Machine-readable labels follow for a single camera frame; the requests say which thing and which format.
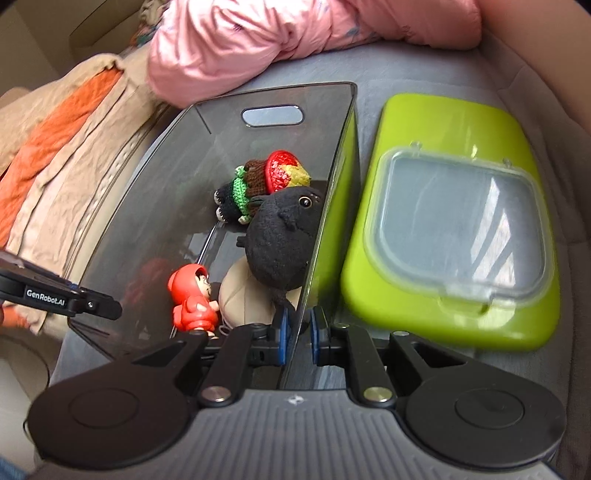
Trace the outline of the pink quilted jacket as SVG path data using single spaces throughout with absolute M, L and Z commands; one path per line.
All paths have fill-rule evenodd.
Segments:
M 274 62 L 380 39 L 467 50 L 481 38 L 475 1 L 173 1 L 149 45 L 147 80 L 185 108 Z

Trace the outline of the beige plush toy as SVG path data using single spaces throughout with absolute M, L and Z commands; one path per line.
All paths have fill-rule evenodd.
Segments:
M 276 312 L 269 291 L 253 277 L 245 256 L 235 261 L 224 276 L 217 302 L 228 329 L 247 324 L 270 325 Z

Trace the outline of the red hooded figurine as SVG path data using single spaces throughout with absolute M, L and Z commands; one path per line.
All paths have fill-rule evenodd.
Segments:
M 211 299 L 211 283 L 204 266 L 190 263 L 180 267 L 169 277 L 167 290 L 174 304 L 172 324 L 177 331 L 204 331 L 215 336 L 219 305 Z

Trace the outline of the black plush mole toy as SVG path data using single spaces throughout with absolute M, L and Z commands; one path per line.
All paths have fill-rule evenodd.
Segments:
M 294 307 L 287 293 L 304 285 L 324 208 L 322 192 L 310 186 L 287 187 L 252 198 L 256 215 L 236 240 L 245 250 L 250 272 L 270 290 L 273 303 Z

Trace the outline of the beige and orange blanket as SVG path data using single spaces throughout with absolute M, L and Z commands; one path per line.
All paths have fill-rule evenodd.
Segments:
M 98 54 L 1 109 L 1 246 L 77 281 L 164 126 L 148 50 Z

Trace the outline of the green lid with clear window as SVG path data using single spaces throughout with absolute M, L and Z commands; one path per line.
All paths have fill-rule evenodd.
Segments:
M 467 100 L 391 97 L 341 291 L 377 329 L 481 350 L 546 344 L 560 318 L 556 247 L 518 121 Z

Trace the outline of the crocheted doll with red hat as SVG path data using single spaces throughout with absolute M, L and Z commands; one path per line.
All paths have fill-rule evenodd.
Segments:
M 246 225 L 259 210 L 253 198 L 310 184 L 311 175 L 300 160 L 287 150 L 276 150 L 266 160 L 249 160 L 235 168 L 233 178 L 214 191 L 215 215 L 225 224 Z

